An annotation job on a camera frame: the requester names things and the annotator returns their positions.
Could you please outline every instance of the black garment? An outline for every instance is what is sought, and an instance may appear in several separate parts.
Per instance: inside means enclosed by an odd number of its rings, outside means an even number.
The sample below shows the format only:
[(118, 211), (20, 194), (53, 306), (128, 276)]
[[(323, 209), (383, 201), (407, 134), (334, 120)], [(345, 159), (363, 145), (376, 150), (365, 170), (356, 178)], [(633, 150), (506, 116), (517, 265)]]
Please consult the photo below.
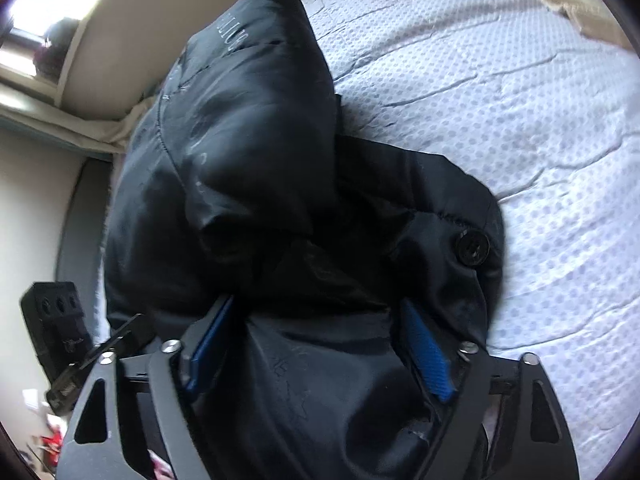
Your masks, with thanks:
[[(200, 412), (224, 478), (408, 478), (446, 405), (402, 362), (399, 302), (485, 343), (504, 245), (494, 197), (442, 156), (337, 130), (300, 1), (240, 0), (191, 38), (127, 155), (105, 258), (112, 326), (145, 312), (180, 337), (219, 292), (247, 312)], [(456, 253), (470, 230), (488, 241), (477, 267)]]

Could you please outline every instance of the black jacket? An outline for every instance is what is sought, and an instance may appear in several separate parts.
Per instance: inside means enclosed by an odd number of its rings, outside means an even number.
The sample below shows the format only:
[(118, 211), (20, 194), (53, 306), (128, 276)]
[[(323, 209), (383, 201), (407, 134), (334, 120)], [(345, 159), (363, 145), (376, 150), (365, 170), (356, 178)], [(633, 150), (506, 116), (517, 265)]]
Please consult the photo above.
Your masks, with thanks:
[(132, 139), (109, 320), (144, 312), (180, 337), (236, 295), (244, 326), (200, 419), (224, 478), (407, 477), (447, 394), (412, 372), (400, 305), (484, 346), (494, 197), (442, 156), (340, 130), (300, 1), (240, 0), (190, 39)]

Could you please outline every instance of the beige wall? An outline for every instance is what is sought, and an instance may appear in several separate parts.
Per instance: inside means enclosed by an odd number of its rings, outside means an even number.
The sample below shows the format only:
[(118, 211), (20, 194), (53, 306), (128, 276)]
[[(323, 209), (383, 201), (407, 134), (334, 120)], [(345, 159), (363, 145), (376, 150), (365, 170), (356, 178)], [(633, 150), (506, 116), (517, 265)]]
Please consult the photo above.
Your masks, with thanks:
[(168, 72), (186, 41), (236, 0), (101, 0), (73, 58), (62, 107), (120, 119)]
[(0, 129), (0, 420), (19, 449), (42, 434), (22, 390), (48, 386), (20, 312), (22, 294), (52, 281), (82, 156)]

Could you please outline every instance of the polka dot bedsheet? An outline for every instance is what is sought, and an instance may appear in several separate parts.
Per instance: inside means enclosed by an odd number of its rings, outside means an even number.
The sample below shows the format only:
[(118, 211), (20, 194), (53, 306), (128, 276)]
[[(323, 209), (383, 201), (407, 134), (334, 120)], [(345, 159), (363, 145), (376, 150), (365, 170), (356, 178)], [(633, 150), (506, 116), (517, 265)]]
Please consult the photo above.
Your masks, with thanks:
[(540, 355), (592, 480), (640, 411), (640, 60), (537, 0), (302, 0), (351, 136), (441, 153), (494, 192), (489, 350)]

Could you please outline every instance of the bed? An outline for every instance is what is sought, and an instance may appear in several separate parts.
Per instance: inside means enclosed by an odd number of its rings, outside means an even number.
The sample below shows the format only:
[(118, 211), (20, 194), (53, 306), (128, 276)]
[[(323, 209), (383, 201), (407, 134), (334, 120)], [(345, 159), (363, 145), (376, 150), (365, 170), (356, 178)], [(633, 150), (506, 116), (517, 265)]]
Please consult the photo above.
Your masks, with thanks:
[(538, 0), (302, 0), (345, 133), (442, 153), (499, 198), (489, 350), (540, 355), (580, 478), (640, 401), (640, 62)]

